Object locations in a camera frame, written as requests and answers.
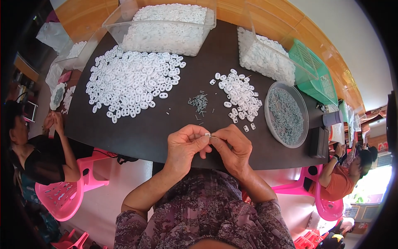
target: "hand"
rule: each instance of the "hand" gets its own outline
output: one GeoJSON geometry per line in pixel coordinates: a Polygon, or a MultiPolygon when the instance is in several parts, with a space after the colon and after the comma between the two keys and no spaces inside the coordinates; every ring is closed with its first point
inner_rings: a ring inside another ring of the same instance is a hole
{"type": "Polygon", "coordinates": [[[343,151],[345,153],[345,145],[341,145],[340,143],[338,143],[336,150],[334,151],[334,154],[337,155],[338,157],[342,157],[343,151]]]}
{"type": "Polygon", "coordinates": [[[51,112],[53,122],[54,122],[54,128],[58,135],[63,136],[64,135],[64,124],[62,122],[62,116],[60,112],[51,112]]]}
{"type": "Polygon", "coordinates": [[[43,122],[43,129],[47,130],[50,129],[50,127],[54,124],[53,121],[53,114],[50,112],[47,117],[44,119],[43,122]]]}
{"type": "Polygon", "coordinates": [[[167,138],[168,153],[164,170],[181,180],[191,169],[196,153],[200,152],[200,157],[205,159],[206,153],[212,151],[209,146],[210,139],[205,133],[210,132],[202,126],[192,124],[171,133],[167,138]]]}
{"type": "Polygon", "coordinates": [[[225,168],[232,176],[239,179],[247,173],[252,143],[234,124],[212,133],[210,142],[220,153],[225,168]],[[224,140],[233,148],[229,149],[224,140]]]}

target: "wristwatch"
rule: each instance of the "wristwatch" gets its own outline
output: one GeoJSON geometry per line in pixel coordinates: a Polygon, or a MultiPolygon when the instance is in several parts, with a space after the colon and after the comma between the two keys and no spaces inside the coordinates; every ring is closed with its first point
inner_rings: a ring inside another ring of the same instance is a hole
{"type": "Polygon", "coordinates": [[[336,160],[337,160],[337,163],[339,163],[339,162],[340,162],[340,157],[339,157],[338,155],[334,155],[333,157],[335,157],[335,158],[336,158],[336,160]]]}

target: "pink plastic stool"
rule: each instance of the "pink plastic stool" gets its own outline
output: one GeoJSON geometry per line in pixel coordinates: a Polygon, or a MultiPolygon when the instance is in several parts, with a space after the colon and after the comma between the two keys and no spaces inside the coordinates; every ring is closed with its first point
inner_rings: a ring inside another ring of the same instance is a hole
{"type": "Polygon", "coordinates": [[[296,182],[286,185],[275,186],[272,187],[272,189],[275,191],[275,193],[278,194],[300,194],[313,196],[315,198],[316,209],[322,219],[327,221],[335,221],[339,219],[343,216],[344,212],[343,199],[331,202],[320,198],[321,185],[318,182],[318,178],[323,169],[323,165],[320,164],[316,166],[316,168],[318,169],[318,173],[315,176],[311,175],[308,172],[308,168],[309,167],[301,168],[300,178],[296,182]],[[304,189],[303,185],[305,177],[316,182],[315,195],[307,192],[304,189]]]}
{"type": "Polygon", "coordinates": [[[35,184],[35,191],[41,203],[49,213],[58,221],[64,222],[70,219],[79,209],[83,193],[109,184],[108,180],[96,180],[93,176],[94,161],[109,158],[107,151],[95,148],[104,154],[93,151],[91,157],[77,160],[80,169],[80,180],[77,182],[57,182],[50,185],[35,184]]]}
{"type": "Polygon", "coordinates": [[[70,249],[73,246],[77,247],[78,249],[83,249],[83,244],[88,238],[88,233],[84,232],[84,234],[75,242],[73,243],[70,238],[75,233],[75,229],[68,235],[68,238],[65,240],[61,240],[58,243],[51,243],[51,245],[57,249],[70,249]]]}

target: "purple canister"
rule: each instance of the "purple canister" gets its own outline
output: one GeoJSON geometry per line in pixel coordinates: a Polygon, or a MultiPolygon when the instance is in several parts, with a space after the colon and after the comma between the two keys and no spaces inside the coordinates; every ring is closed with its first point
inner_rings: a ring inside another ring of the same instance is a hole
{"type": "Polygon", "coordinates": [[[343,114],[341,111],[326,113],[322,117],[323,123],[326,127],[343,122],[343,114]]]}

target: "floral patterned shirt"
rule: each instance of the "floral patterned shirt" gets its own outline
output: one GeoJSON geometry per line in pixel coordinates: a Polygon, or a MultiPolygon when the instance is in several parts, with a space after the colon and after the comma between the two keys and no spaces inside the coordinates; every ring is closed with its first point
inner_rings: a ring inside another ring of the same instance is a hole
{"type": "Polygon", "coordinates": [[[351,163],[354,161],[355,159],[355,155],[354,155],[354,149],[352,149],[348,154],[347,154],[347,158],[343,161],[343,163],[341,164],[342,167],[345,168],[349,168],[349,166],[351,165],[351,163]]]}
{"type": "Polygon", "coordinates": [[[243,202],[236,180],[220,171],[192,168],[154,210],[148,222],[132,210],[119,214],[114,248],[188,248],[204,238],[237,248],[295,248],[278,201],[243,202]]]}

